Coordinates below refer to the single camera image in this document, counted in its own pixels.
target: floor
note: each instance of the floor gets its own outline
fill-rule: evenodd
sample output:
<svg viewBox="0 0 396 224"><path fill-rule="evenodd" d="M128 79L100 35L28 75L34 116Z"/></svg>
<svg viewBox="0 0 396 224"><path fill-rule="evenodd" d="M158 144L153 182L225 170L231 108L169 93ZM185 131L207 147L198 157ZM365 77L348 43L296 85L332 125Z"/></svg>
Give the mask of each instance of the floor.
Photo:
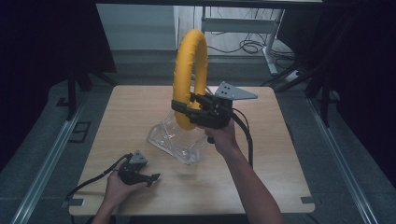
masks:
<svg viewBox="0 0 396 224"><path fill-rule="evenodd" d="M212 16L217 13L223 17L237 15L244 18L246 15L255 15L254 10L241 9L235 12L225 8L212 8ZM183 7L180 15L182 13L191 15L193 11L193 7ZM198 7L195 12L194 22L191 17L184 17L189 20L183 20L185 24L180 24L181 35L191 27L199 27ZM267 11L261 11L258 15L270 16L267 15ZM246 36L247 34L206 34L208 45L222 50L238 48L239 42ZM279 41L276 41L275 48L279 51L289 51ZM157 52L156 54L114 52L119 73L107 75L121 85L171 85L175 56L174 52ZM287 60L279 61L277 68L282 70L289 64L290 61ZM265 80L272 78L261 52L249 54L238 50L233 53L223 53L210 49L208 69L208 85L218 85L222 80L230 80L234 85L260 86ZM17 215L16 212L21 211L20 207L28 209L28 218L23 223L71 223L67 209L62 208L61 204L65 194L78 183L113 88L101 78L90 77L94 84L92 90L78 91L78 99L85 104L82 105L79 118L76 120L79 125L90 123L87 135L83 136L73 131L70 133L59 157L54 160L56 162L53 171L49 172L47 181L44 181L44 185L41 186L41 191L35 192L36 201L25 202L24 199L29 195L29 190L37 181L35 178L40 173L40 168L59 139L59 134L65 125L67 107L58 103L67 97L66 83L59 83L50 90L49 102L41 117L13 160L0 174L0 220L2 223L9 223L13 220ZM368 209L363 209L364 211L373 211L376 221L371 223L395 223L395 188L342 121L335 105L331 105L329 110L331 135L346 161L347 168L358 183L358 189L367 200L367 204L360 204L361 201L355 197L357 194L352 191L348 183L350 178L343 175L345 172L337 162L339 158L334 156L325 134L320 129L319 122L316 120L315 107L312 107L304 97L306 84L306 82L301 83L288 91L279 92L276 98L285 122L290 127L290 137L313 195L316 210L311 214L284 214L285 223L364 223L360 210L362 205L369 205ZM88 217L75 217L76 223L85 223L87 219ZM128 217L118 217L118 223L129 221ZM144 221L154 223L158 219L143 218L139 223L144 223Z"/></svg>

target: white wall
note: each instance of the white wall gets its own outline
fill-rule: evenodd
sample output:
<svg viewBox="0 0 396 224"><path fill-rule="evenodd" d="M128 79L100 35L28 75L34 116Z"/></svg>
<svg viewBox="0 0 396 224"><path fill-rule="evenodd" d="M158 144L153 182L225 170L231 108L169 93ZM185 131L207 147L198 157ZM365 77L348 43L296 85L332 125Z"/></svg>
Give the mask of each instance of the white wall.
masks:
<svg viewBox="0 0 396 224"><path fill-rule="evenodd" d="M96 4L111 49L176 49L173 6Z"/></svg>

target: yellow ring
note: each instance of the yellow ring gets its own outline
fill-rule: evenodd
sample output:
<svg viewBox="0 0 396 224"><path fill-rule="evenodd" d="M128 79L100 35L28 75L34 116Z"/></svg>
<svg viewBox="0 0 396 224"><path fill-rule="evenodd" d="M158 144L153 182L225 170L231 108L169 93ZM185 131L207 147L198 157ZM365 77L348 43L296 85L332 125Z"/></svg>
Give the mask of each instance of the yellow ring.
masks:
<svg viewBox="0 0 396 224"><path fill-rule="evenodd" d="M207 77L207 46L205 35L200 30L186 33L180 43L174 72L173 99L189 108L199 109L197 102L190 102L191 71L195 61L194 93L205 95ZM186 115L175 112L180 128L189 131L194 128Z"/></svg>

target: wooden table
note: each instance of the wooden table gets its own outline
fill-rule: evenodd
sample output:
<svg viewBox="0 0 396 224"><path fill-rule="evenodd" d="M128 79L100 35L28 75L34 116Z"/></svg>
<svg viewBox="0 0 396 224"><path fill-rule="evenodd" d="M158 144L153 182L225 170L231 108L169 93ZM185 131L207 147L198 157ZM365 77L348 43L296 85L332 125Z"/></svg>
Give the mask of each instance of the wooden table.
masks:
<svg viewBox="0 0 396 224"><path fill-rule="evenodd" d="M313 203L301 165L280 112L274 92L266 87L246 87L258 93L254 100L234 101L248 119L254 145L254 170L274 195L282 213L309 213ZM205 159L195 165L176 158L146 141L149 130L170 111L171 86L118 86L108 102L79 183L101 174L118 158L140 149L148 159L141 174L161 173L151 188L129 197L115 213L139 215L244 214L224 159L209 145ZM248 156L242 130L236 128L239 146ZM106 178L78 191L82 206L70 206L74 216L94 215L103 200Z"/></svg>

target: clear plastic holder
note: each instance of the clear plastic holder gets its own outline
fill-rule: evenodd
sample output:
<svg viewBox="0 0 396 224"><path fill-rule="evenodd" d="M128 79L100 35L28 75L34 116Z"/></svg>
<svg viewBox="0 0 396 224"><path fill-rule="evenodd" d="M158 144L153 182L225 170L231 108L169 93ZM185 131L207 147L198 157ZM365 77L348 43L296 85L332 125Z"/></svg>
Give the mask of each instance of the clear plastic holder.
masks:
<svg viewBox="0 0 396 224"><path fill-rule="evenodd" d="M177 125L174 110L151 128L147 141L186 164L196 164L204 158L207 149L204 130L185 131Z"/></svg>

